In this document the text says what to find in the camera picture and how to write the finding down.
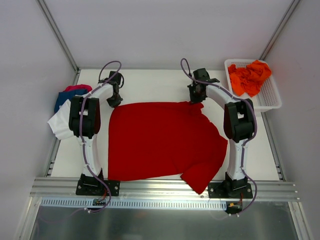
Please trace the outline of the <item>red t shirt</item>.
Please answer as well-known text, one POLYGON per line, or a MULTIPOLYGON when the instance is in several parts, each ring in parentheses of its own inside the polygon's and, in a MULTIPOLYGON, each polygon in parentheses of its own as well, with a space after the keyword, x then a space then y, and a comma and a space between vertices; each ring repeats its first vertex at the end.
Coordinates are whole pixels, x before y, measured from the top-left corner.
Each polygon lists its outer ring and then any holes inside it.
POLYGON ((228 146, 202 108, 186 101, 117 107, 108 127, 108 179, 179 175, 202 194, 222 167, 228 146))

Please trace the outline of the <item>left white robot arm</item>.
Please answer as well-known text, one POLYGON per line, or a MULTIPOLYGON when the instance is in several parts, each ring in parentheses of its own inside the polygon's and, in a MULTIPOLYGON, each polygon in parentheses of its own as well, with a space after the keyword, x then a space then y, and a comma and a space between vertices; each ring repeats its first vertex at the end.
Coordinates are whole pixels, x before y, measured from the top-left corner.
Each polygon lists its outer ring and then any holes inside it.
POLYGON ((97 136, 101 129, 100 106, 107 103, 111 108, 118 107, 123 101, 120 88, 124 85, 124 77, 118 71, 111 71, 105 79, 99 79, 97 86, 83 96, 71 99, 68 127, 81 148, 84 166, 82 174, 92 177, 87 189, 93 195, 104 191, 105 184, 98 177, 103 174, 98 156, 97 136))

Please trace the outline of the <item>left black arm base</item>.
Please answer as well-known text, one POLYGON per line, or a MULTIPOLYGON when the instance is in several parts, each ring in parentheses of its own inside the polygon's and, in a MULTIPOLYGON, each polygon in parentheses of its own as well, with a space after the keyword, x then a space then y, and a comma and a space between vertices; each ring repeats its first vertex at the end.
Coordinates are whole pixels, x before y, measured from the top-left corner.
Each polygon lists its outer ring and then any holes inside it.
MULTIPOLYGON (((103 171, 101 170, 97 176, 100 180, 103 180, 104 183, 108 186, 110 190, 110 195, 112 197, 118 197, 120 191, 120 181, 116 180, 105 180, 103 171)), ((92 174, 85 175, 81 174, 77 182, 77 187, 75 194, 77 196, 99 196, 102 197, 104 194, 109 196, 107 188, 98 181, 92 174)))

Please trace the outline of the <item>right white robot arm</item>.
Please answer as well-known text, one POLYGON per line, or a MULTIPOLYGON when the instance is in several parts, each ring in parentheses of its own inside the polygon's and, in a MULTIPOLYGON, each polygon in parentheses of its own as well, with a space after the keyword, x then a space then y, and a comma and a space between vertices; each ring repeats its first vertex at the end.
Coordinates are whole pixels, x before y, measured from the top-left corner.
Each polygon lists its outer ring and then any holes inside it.
POLYGON ((247 147, 257 134, 257 119, 250 99, 241 99, 222 86, 216 78, 210 78, 205 68, 186 74, 191 80, 188 86, 192 103, 212 99, 223 110, 223 131, 229 139, 229 164, 226 174, 231 179, 223 187, 224 193, 235 198, 242 191, 239 180, 247 178, 247 147))

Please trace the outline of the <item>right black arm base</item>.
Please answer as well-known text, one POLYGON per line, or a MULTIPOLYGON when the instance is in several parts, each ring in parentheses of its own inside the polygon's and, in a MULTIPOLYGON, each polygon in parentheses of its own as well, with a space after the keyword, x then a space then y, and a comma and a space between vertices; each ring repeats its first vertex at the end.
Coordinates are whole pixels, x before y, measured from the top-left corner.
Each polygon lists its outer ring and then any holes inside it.
POLYGON ((210 182, 208 184, 208 196, 210 199, 252 199, 253 191, 248 178, 232 179, 225 173, 222 182, 210 182))

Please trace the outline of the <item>pink folded t shirt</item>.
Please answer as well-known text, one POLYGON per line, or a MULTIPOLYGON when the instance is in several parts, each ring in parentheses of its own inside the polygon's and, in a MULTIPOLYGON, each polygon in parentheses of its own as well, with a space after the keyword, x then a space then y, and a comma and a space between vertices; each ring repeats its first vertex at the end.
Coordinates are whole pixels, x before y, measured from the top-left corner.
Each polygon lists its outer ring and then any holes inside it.
POLYGON ((70 85, 65 88, 64 92, 76 91, 76 90, 85 90, 87 93, 92 91, 92 87, 87 84, 79 84, 79 85, 70 85))

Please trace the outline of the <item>blue folded t shirt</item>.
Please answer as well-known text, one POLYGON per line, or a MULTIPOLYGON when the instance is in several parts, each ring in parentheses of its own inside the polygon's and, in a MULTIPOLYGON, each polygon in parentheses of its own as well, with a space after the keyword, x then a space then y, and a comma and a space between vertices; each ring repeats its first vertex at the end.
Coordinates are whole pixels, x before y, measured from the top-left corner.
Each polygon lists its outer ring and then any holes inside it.
POLYGON ((88 91, 86 89, 75 89, 71 91, 59 92, 54 106, 54 113, 59 111, 60 107, 66 102, 66 100, 71 100, 76 95, 82 96, 87 93, 88 91))

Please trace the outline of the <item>orange t shirt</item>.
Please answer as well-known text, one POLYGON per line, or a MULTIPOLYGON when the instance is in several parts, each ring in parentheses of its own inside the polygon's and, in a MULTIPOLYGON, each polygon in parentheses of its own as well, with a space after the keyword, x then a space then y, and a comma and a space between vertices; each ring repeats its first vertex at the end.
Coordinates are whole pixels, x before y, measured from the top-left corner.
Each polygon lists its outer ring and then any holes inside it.
POLYGON ((239 97, 243 94, 256 96, 260 93, 264 82, 272 75, 269 66, 259 60, 246 67, 236 67, 235 64, 231 64, 227 69, 232 90, 239 97))

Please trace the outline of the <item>white folded t shirt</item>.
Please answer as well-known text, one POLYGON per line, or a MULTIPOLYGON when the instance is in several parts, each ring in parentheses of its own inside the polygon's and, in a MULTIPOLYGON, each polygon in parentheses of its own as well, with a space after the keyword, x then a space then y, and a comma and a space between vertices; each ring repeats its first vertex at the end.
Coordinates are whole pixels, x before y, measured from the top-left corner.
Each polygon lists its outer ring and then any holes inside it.
POLYGON ((67 99, 59 110, 47 121, 53 134, 58 140, 68 139, 74 136, 69 128, 71 101, 67 99))

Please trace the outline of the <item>aluminium mounting rail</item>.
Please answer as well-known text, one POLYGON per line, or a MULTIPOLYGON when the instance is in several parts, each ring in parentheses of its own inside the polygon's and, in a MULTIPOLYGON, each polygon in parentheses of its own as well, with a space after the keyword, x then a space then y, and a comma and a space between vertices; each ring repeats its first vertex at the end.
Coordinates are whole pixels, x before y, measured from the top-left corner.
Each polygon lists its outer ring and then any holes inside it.
MULTIPOLYGON (((31 196, 73 197, 76 195, 78 179, 72 177, 37 177, 30 190, 31 196)), ((300 202, 301 195, 293 182, 257 181, 251 192, 257 190, 257 201, 300 202)), ((119 197, 122 199, 147 200, 208 200, 213 187, 207 187, 202 194, 194 192, 182 180, 146 179, 120 183, 119 197)))

